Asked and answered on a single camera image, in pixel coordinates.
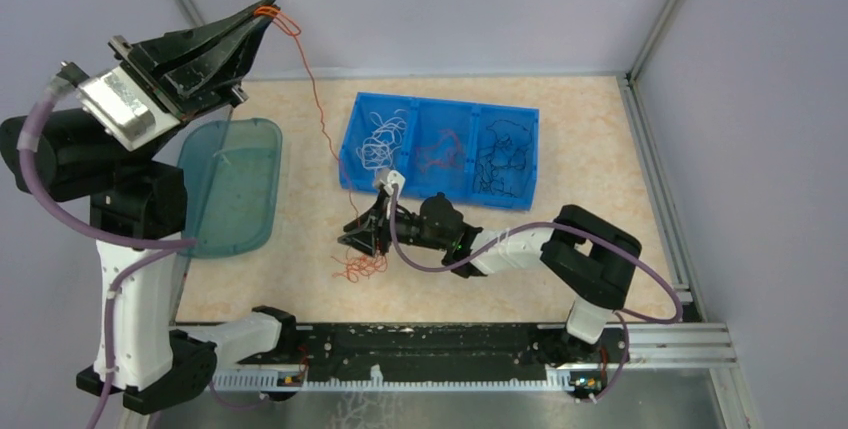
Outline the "orange cable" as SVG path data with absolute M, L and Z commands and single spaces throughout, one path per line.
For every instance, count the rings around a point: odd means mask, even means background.
M 309 66 L 308 59 L 306 57 L 303 45 L 300 41 L 300 35 L 302 34 L 302 29 L 293 19 L 291 19 L 288 15 L 283 13 L 281 11 L 281 9 L 279 9 L 278 7 L 276 7 L 274 5 L 260 6 L 258 9 L 256 9 L 254 11 L 253 15 L 269 19 L 270 22 L 272 24 L 274 24 L 284 35 L 291 38 L 293 43 L 296 45 L 296 48 L 297 48 L 298 54 L 300 56 L 300 60 L 302 62 L 303 68 L 305 70 L 306 75 L 308 76 L 309 81 L 310 81 L 312 98 L 313 98 L 313 102 L 314 102 L 314 105 L 315 105 L 315 108 L 316 108 L 317 114 L 318 114 L 318 122 L 319 122 L 319 126 L 320 126 L 320 133 L 322 134 L 323 138 L 325 139 L 325 141 L 327 143 L 328 154 L 331 157 L 332 162 L 335 163 L 335 165 L 334 165 L 335 169 L 331 170 L 329 161 L 324 161 L 324 162 L 327 162 L 327 164 L 326 164 L 326 168 L 322 169 L 322 171 L 327 173 L 325 175 L 331 175 L 330 172 L 335 173 L 335 172 L 337 172 L 338 169 L 344 170 L 345 168 L 342 164 L 340 156 L 338 155 L 338 151 L 335 150 L 333 140 L 326 130 L 325 112 L 324 112 L 324 108 L 323 108 L 321 101 L 320 101 L 316 78 L 315 78 L 315 76 L 314 76 L 314 74 L 313 74 L 313 72 L 312 72 L 312 70 Z M 350 188 L 346 189 L 346 194 L 347 194 L 348 203 L 349 203 L 349 205 L 350 205 L 350 207 L 352 208 L 352 211 L 353 211 L 352 214 L 354 216 L 356 216 L 356 218 L 358 218 L 361 215 L 361 213 L 354 203 L 352 189 L 350 189 Z M 374 262 L 376 260 L 376 259 L 373 259 L 372 256 L 368 256 L 367 254 L 361 254 L 361 253 L 357 253 L 357 255 L 355 256 L 355 259 L 354 259 L 353 253 L 351 253 L 350 250 L 351 249 L 348 248 L 346 250 L 347 252 L 345 253 L 345 257 L 346 257 L 347 262 L 351 262 L 351 261 L 356 260 L 356 261 L 363 262 L 363 263 L 365 263 L 365 262 L 370 263 L 370 262 Z

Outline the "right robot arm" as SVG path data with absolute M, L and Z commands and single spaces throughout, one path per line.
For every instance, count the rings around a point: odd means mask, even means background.
M 390 195 L 379 191 L 375 203 L 343 227 L 338 243 L 368 256 L 387 254 L 394 242 L 441 251 L 441 265 L 463 278 L 550 272 L 575 294 L 565 352 L 576 361 L 599 352 L 605 324 L 626 301 L 642 251 L 637 238 L 574 204 L 563 206 L 550 226 L 532 223 L 512 234 L 466 223 L 443 193 L 425 199 L 417 213 L 390 203 Z

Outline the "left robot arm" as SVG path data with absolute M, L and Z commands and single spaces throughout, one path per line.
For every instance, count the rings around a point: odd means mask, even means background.
M 251 70 L 278 6 L 131 43 L 116 36 L 116 65 L 90 75 L 72 62 L 50 78 L 30 112 L 1 125 L 2 159 L 22 192 L 96 245 L 100 341 L 77 387 L 105 404 L 113 394 L 151 415 L 203 393 L 216 370 L 257 354 L 292 360 L 300 337 L 283 312 L 260 307 L 204 330 L 171 324 L 175 256 L 188 192 L 181 168 L 157 153 L 193 120 L 246 99 Z

